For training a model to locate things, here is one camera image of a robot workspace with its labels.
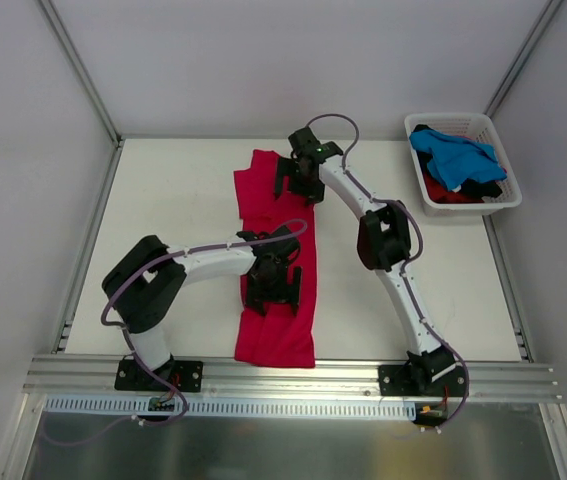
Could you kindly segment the pink t shirt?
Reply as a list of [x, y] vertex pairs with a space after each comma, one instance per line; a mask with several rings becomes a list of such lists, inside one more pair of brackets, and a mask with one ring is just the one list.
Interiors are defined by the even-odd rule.
[[317, 302], [315, 214], [289, 192], [274, 194], [279, 155], [255, 150], [250, 166], [234, 172], [239, 218], [249, 240], [298, 231], [298, 237], [258, 245], [264, 255], [241, 278], [244, 304], [234, 359], [261, 367], [312, 368]]

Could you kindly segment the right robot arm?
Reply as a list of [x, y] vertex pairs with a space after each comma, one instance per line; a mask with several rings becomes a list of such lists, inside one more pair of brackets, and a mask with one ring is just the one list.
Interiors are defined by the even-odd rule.
[[389, 374], [391, 389], [414, 396], [465, 395], [468, 374], [460, 355], [430, 322], [430, 316], [410, 264], [410, 229], [416, 226], [405, 205], [376, 197], [347, 166], [348, 150], [322, 143], [305, 126], [288, 137], [290, 155], [278, 159], [274, 195], [283, 192], [305, 199], [308, 205], [333, 191], [358, 220], [357, 254], [387, 291], [407, 341], [407, 360]]

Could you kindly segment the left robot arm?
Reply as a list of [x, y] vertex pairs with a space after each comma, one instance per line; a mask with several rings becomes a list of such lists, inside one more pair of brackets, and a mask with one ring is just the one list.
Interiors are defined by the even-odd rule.
[[246, 310], [265, 315], [272, 305], [297, 312], [302, 269], [296, 265], [301, 243], [281, 226], [272, 233], [240, 231], [228, 243], [170, 251], [157, 236], [142, 238], [108, 273], [102, 289], [106, 312], [115, 311], [131, 350], [120, 361], [114, 388], [123, 392], [194, 393], [201, 389], [203, 364], [177, 360], [161, 323], [179, 291], [224, 276], [242, 279]]

